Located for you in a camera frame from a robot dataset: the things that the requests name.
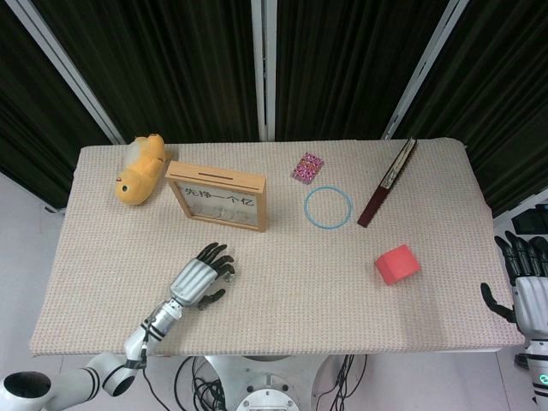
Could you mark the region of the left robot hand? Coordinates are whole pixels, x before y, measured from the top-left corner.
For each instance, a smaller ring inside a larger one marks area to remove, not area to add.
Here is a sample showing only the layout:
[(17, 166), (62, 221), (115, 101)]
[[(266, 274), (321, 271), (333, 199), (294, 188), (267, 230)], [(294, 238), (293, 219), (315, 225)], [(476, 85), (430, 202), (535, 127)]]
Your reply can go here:
[(225, 289), (218, 289), (212, 294), (208, 291), (219, 278), (235, 274), (232, 265), (235, 260), (228, 254), (222, 255), (227, 247), (226, 244), (213, 242), (182, 268), (170, 285), (171, 297), (178, 304), (204, 310), (224, 297)]

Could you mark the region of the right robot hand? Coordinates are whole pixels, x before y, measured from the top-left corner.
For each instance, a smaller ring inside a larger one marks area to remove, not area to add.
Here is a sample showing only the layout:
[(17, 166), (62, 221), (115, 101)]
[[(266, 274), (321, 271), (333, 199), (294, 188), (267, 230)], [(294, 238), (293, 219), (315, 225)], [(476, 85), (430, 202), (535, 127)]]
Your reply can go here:
[(512, 308), (494, 299), (487, 283), (480, 292), (487, 308), (507, 322), (515, 324), (518, 331), (530, 340), (547, 338), (547, 240), (535, 236), (530, 240), (504, 232), (505, 237), (495, 237), (507, 271)]

